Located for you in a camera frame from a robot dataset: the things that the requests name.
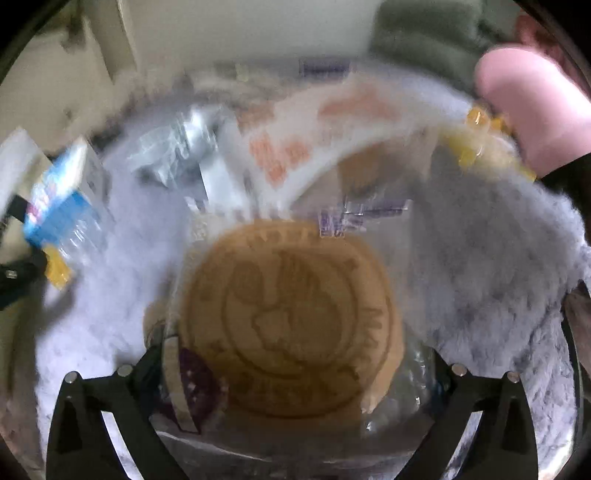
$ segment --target plastic bag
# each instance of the plastic bag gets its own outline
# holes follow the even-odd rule
[[[195,205],[164,341],[164,411],[180,430],[160,418],[161,434],[226,467],[407,458],[434,390],[411,333],[420,306],[405,304],[411,209],[374,199],[265,220]]]

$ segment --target yellow candy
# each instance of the yellow candy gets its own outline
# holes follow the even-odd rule
[[[482,107],[476,105],[468,112],[466,123],[476,127],[487,128],[491,124],[491,119]]]
[[[536,181],[538,176],[534,173],[534,171],[529,168],[527,165],[518,162],[517,163],[517,171],[521,173],[527,180],[529,181]]]
[[[500,132],[509,136],[513,134],[511,127],[508,125],[507,120],[503,116],[497,116],[491,120],[491,130],[493,132]]]
[[[467,170],[476,163],[476,152],[471,148],[465,148],[462,153],[460,154],[460,158],[457,161],[457,164],[460,166],[462,170]]]
[[[72,278],[72,269],[66,265],[57,248],[46,245],[43,251],[47,256],[45,276],[55,288],[61,290]]]

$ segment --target snack wrapper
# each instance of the snack wrapper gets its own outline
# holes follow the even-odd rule
[[[406,458],[435,392],[406,295],[411,210],[350,201],[281,219],[193,205],[160,435],[198,456],[315,473]]]
[[[372,183],[382,173],[376,158],[392,160],[393,149],[407,153],[396,163],[396,174],[413,171],[427,177],[440,122],[433,108],[396,85],[352,73],[342,82],[313,85],[239,112],[235,122],[220,129],[219,148],[239,183],[252,185],[260,209],[290,210],[341,163],[349,171],[342,174],[340,194],[348,178],[361,186]],[[426,154],[408,154],[413,142]]]
[[[49,255],[57,287],[106,246],[111,217],[108,175],[88,142],[74,142],[35,184],[25,217],[26,240]]]

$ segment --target yellow plastic wrapper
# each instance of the yellow plastic wrapper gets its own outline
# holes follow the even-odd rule
[[[511,128],[503,117],[492,118],[483,107],[474,106],[466,116],[465,125],[443,128],[442,141],[457,157],[462,170],[475,169],[495,179],[503,171],[516,171],[530,181],[536,179],[519,158],[507,138]]]
[[[46,245],[43,251],[47,256],[45,276],[55,288],[62,290],[72,279],[72,269],[67,266],[56,247]]]

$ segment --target black strap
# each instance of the black strap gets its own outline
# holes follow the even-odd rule
[[[27,208],[28,202],[15,195],[0,222],[0,246],[10,220],[15,218],[24,223]],[[29,258],[0,265],[0,310],[27,295],[31,284],[44,274],[46,268],[47,257],[36,247]]]

